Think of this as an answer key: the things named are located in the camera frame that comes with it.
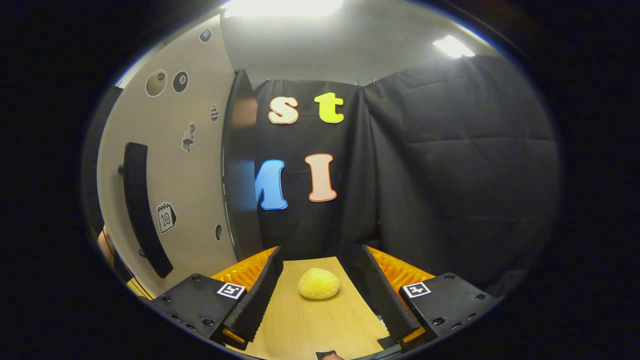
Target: orange gripper pad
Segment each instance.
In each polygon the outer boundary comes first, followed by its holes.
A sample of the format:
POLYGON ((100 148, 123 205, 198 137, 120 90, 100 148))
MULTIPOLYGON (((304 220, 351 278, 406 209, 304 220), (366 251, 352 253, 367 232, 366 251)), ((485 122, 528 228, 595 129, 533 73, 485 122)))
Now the orange gripper pad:
POLYGON ((211 279, 241 285, 246 287, 246 290, 249 291, 253 284, 255 284, 258 276, 260 276, 269 256, 276 248, 277 247, 272 247, 246 258, 239 263, 222 270, 216 275, 213 275, 211 279))
POLYGON ((368 246, 367 248, 378 263, 378 266, 382 269, 382 272, 385 274, 385 277, 389 284, 391 284, 391 287, 396 291, 398 297, 400 297, 400 293, 398 291, 402 286, 415 284, 416 282, 425 281, 435 277, 428 272, 422 271, 417 267, 405 263, 400 259, 394 258, 380 250, 376 250, 368 246))

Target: wooden table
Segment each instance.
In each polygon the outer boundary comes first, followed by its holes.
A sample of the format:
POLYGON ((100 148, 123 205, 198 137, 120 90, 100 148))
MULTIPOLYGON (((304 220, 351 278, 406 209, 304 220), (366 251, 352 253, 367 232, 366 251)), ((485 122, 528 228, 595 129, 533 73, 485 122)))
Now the wooden table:
POLYGON ((336 257, 284 261, 254 341, 238 351, 269 360, 317 360, 316 352, 335 350, 350 360, 382 351, 377 340, 387 336, 336 257), (302 297, 298 281, 310 268, 334 273, 338 293, 324 300, 302 297))

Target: billiard ball sticker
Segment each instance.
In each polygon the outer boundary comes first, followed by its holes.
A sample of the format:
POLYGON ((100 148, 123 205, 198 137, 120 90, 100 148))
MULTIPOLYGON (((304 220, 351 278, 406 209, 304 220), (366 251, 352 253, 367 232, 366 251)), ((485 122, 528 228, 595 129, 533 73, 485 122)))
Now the billiard ball sticker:
POLYGON ((145 92, 149 97, 157 97, 166 86, 166 72, 164 70, 154 71, 147 79, 145 92))
POLYGON ((173 91, 178 94, 183 92, 187 88, 189 83, 189 76, 186 71, 180 71, 173 77, 173 91))

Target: ceiling light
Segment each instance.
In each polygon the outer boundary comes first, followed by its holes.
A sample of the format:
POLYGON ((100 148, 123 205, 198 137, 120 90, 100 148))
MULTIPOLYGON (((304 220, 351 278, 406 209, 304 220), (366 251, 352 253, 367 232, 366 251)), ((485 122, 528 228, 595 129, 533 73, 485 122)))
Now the ceiling light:
POLYGON ((451 35, 447 35, 442 40, 434 41, 433 45, 435 45, 435 47, 442 50, 454 59, 457 59, 461 56, 476 55, 473 53, 473 51, 466 47, 465 44, 462 44, 457 38, 454 38, 451 35))
POLYGON ((343 0, 231 0, 223 5, 225 18, 234 16, 323 16, 343 0))

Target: yellow sponge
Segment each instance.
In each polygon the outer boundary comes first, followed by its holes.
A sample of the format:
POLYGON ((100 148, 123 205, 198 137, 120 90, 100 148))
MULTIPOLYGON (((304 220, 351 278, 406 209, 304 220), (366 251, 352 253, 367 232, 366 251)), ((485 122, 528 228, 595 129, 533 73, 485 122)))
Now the yellow sponge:
POLYGON ((332 297, 340 289, 338 277, 321 268, 311 268, 305 272, 298 282, 300 295, 310 299, 326 299, 332 297))

